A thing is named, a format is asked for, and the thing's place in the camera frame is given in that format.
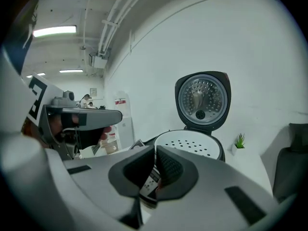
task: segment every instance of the fluorescent light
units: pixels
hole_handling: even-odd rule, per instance
[[[41,37],[50,34],[76,33],[76,26],[57,26],[33,31],[34,37]]]
[[[45,75],[45,73],[40,73],[40,74],[38,74],[39,76],[42,76],[42,75]],[[27,78],[31,78],[32,77],[32,75],[28,75],[27,76]]]
[[[60,73],[75,73],[75,72],[83,72],[83,71],[82,69],[60,70]]]

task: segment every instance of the white cabinet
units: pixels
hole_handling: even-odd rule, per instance
[[[123,117],[115,127],[115,138],[119,150],[130,147],[134,143],[133,126],[131,117]]]

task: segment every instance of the dark gray chair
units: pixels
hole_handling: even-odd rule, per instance
[[[273,194],[281,203],[297,193],[308,170],[308,124],[290,124],[293,141],[279,152]]]

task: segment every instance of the rice cooker lid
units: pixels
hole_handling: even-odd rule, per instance
[[[175,86],[177,110],[189,128],[213,131],[225,122],[231,102],[227,74],[201,72],[179,79]]]

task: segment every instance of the person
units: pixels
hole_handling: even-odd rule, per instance
[[[90,98],[89,94],[83,96],[83,98],[80,100],[80,108],[89,108],[88,106],[89,98]]]
[[[93,105],[92,102],[89,103],[89,108],[90,108],[90,109],[96,109],[96,107]]]

